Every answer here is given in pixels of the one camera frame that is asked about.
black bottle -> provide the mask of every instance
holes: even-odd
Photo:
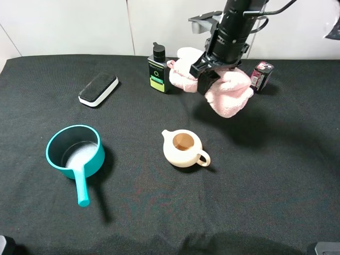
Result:
[[[154,42],[154,54],[148,57],[150,85],[162,93],[167,93],[172,86],[169,81],[170,69],[166,65],[168,60],[165,57],[165,47]]]

table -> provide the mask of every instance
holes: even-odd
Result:
[[[269,61],[270,84],[230,119],[198,93],[149,85],[146,57],[8,60],[0,75],[0,234],[16,254],[302,254],[340,241],[340,61]],[[251,74],[258,63],[245,60]],[[78,93],[101,70],[121,84],[98,108]],[[101,135],[91,204],[45,159],[72,124]],[[180,169],[162,130],[188,129],[211,166]]]

pink towel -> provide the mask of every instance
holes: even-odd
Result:
[[[168,61],[170,82],[185,92],[197,92],[197,79],[190,73],[190,66],[203,54],[195,48],[181,48],[177,52],[179,60]],[[250,88],[250,78],[240,69],[217,71],[221,77],[205,94],[208,103],[214,111],[224,117],[230,118],[239,112],[254,94]]]

teapot handle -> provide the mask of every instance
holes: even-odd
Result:
[[[198,150],[197,154],[202,155],[206,159],[206,162],[199,159],[197,164],[204,167],[210,165],[210,156],[204,150]]]

teal saucepan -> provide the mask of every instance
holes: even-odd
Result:
[[[98,132],[90,126],[74,125],[57,132],[48,142],[46,159],[66,177],[75,179],[78,204],[90,203],[86,178],[100,169],[105,153]]]

